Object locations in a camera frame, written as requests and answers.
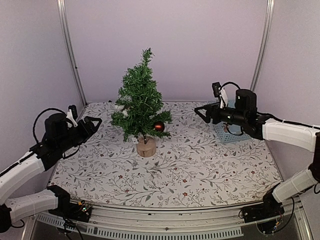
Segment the white cotton ornament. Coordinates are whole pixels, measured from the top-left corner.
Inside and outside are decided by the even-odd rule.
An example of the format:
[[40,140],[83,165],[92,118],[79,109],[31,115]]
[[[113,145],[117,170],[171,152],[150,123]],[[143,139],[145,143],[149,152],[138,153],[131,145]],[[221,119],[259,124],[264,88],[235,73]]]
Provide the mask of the white cotton ornament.
[[122,114],[123,118],[127,118],[129,116],[129,106],[115,104],[114,107],[117,112]]

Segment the dark red bauble ornament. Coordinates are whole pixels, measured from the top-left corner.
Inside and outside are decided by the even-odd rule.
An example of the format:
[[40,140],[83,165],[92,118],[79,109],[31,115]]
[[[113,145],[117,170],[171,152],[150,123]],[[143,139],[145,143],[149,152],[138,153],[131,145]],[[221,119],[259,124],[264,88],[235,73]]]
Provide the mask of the dark red bauble ornament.
[[153,128],[157,132],[163,132],[165,129],[165,124],[162,121],[157,121],[153,124]]

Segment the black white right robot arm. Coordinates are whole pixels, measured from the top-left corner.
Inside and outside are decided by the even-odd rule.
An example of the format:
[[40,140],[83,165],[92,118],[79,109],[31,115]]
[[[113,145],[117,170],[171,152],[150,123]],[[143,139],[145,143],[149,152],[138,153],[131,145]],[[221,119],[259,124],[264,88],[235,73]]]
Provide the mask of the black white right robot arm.
[[269,218],[285,200],[301,194],[320,182],[320,129],[303,123],[281,120],[270,113],[259,113],[257,95],[249,89],[237,89],[234,107],[226,105],[223,88],[214,88],[219,103],[195,108],[195,113],[206,123],[221,122],[236,125],[257,140],[275,141],[306,149],[313,153],[313,161],[291,178],[269,190],[262,198],[258,213]]

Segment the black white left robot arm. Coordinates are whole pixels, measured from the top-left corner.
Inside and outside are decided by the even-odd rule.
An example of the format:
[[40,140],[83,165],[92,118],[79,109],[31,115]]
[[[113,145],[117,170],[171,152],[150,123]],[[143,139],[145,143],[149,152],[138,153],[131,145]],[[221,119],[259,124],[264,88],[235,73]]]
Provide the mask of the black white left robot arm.
[[62,217],[74,213],[70,194],[63,188],[52,185],[46,189],[18,198],[11,198],[33,177],[48,171],[59,160],[66,160],[66,152],[79,148],[86,143],[99,129],[102,119],[86,116],[76,121],[75,111],[68,112],[56,109],[44,122],[45,133],[42,140],[36,140],[19,160],[0,173],[0,231],[6,232],[23,218],[43,211],[54,211]]

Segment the small green christmas tree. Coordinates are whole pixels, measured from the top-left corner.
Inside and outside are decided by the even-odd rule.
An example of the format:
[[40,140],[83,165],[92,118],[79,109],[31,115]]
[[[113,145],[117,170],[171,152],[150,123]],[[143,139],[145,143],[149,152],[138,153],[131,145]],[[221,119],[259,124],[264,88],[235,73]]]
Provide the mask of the small green christmas tree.
[[122,86],[118,89],[118,98],[115,105],[129,106],[128,117],[114,111],[111,115],[111,124],[122,128],[123,141],[130,137],[164,138],[171,134],[164,130],[155,131],[154,123],[161,121],[170,124],[172,115],[170,111],[163,110],[163,96],[157,90],[157,81],[153,79],[153,69],[150,62],[154,54],[151,48],[141,52],[141,60],[133,67],[129,67],[122,77]]

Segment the wooden tree stump base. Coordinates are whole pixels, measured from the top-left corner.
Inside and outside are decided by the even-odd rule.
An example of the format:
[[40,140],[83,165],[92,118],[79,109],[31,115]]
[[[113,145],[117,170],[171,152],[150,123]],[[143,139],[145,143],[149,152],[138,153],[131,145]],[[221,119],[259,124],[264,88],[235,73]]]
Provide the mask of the wooden tree stump base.
[[137,153],[143,158],[152,157],[156,153],[156,140],[153,137],[147,136],[146,143],[142,137],[138,138],[136,144]]

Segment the beige wooden ornament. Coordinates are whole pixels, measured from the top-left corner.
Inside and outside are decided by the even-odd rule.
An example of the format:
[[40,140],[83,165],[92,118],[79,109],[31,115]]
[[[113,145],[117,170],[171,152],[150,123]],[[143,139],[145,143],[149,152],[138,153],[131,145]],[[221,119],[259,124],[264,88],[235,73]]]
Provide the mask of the beige wooden ornament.
[[227,124],[224,124],[224,125],[223,125],[223,131],[224,131],[225,133],[227,133],[227,132],[229,131]]

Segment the light blue plastic basket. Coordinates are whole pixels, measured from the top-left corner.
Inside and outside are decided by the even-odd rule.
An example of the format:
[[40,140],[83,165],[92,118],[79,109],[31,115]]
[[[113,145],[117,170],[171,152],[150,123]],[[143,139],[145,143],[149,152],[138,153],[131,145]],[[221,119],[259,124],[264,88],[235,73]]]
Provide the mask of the light blue plastic basket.
[[[228,125],[228,132],[224,132],[224,125]],[[213,130],[215,131],[217,138],[221,143],[235,143],[238,141],[249,140],[251,137],[244,133],[241,135],[241,127],[237,125],[229,125],[225,122],[220,122],[213,125]]]

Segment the floral patterned table mat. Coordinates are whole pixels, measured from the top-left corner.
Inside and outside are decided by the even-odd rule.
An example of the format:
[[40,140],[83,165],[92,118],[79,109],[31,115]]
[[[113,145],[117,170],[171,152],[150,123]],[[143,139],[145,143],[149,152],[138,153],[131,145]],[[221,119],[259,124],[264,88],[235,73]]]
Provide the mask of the floral patterned table mat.
[[265,142],[222,143],[214,127],[196,116],[197,102],[166,102],[171,137],[141,157],[123,131],[111,125],[114,104],[90,103],[85,116],[102,119],[99,131],[50,179],[75,200],[139,208],[198,208],[260,201],[281,181]]

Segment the right aluminium corner post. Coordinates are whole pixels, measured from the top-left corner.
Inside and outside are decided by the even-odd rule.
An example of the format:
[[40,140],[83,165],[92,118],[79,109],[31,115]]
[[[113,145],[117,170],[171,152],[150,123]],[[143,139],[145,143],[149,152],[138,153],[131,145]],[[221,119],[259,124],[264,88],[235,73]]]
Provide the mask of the right aluminium corner post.
[[253,92],[255,92],[257,89],[260,74],[263,67],[263,61],[264,61],[264,57],[265,57],[265,53],[268,45],[268,38],[269,38],[271,27],[272,27],[274,7],[275,7],[275,0],[267,0],[260,47],[259,47],[257,61],[256,61],[254,72],[253,72],[252,81],[250,84],[250,90]]

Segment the aluminium corner post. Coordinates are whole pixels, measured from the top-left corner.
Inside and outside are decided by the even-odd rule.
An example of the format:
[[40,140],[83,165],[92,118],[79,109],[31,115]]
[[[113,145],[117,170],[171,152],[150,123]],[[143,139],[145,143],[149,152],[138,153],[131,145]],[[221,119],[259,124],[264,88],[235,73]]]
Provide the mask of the aluminium corner post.
[[79,94],[82,105],[87,106],[88,101],[85,96],[85,91],[81,82],[79,68],[78,68],[78,64],[77,64],[74,49],[73,49],[71,33],[69,29],[69,24],[68,24],[66,1],[57,0],[56,2],[57,2],[58,15],[59,15],[59,20],[60,20],[61,29],[62,29],[62,35],[64,38],[69,63],[71,66],[71,72],[75,81],[75,86]]
[[263,61],[264,61],[264,57],[265,57],[265,53],[268,45],[268,38],[269,38],[271,27],[272,27],[274,7],[275,7],[275,0],[267,0],[260,47],[259,47],[257,61],[256,61],[254,72],[253,72],[252,81],[250,84],[250,90],[253,92],[255,92],[257,89],[260,74],[263,67]]

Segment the front aluminium rail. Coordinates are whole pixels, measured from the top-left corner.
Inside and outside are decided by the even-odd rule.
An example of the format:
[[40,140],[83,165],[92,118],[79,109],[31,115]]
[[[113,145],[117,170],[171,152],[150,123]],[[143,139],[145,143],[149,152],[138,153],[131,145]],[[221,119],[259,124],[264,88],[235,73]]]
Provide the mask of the front aluminium rail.
[[245,204],[200,208],[142,208],[94,204],[88,222],[64,226],[60,216],[39,213],[25,222],[23,240],[313,240],[298,197],[284,213],[245,221]]

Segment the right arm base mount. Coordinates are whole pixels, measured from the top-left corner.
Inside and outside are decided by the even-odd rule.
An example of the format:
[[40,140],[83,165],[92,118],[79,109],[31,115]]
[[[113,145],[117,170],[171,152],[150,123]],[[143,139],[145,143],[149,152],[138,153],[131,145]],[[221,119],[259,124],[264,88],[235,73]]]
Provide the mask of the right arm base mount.
[[243,219],[245,223],[252,223],[273,218],[273,220],[264,221],[257,224],[257,229],[264,235],[274,235],[282,231],[291,222],[295,211],[294,197],[290,197],[292,209],[288,220],[284,223],[284,207],[283,203],[279,203],[273,199],[269,192],[263,197],[262,203],[242,207],[238,213],[238,217]]

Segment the left aluminium corner post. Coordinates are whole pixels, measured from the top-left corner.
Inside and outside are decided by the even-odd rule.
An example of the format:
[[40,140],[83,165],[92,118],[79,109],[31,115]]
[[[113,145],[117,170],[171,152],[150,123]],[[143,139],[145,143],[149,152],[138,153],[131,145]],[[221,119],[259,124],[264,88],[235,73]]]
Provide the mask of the left aluminium corner post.
[[71,72],[75,81],[75,86],[79,94],[82,105],[87,106],[88,101],[85,96],[85,91],[81,82],[79,68],[78,68],[78,64],[77,64],[74,49],[73,49],[71,33],[69,29],[69,24],[68,24],[66,1],[57,0],[56,2],[57,2],[58,15],[59,15],[59,20],[60,20],[61,29],[62,29],[62,35],[64,38],[69,63],[71,66]]

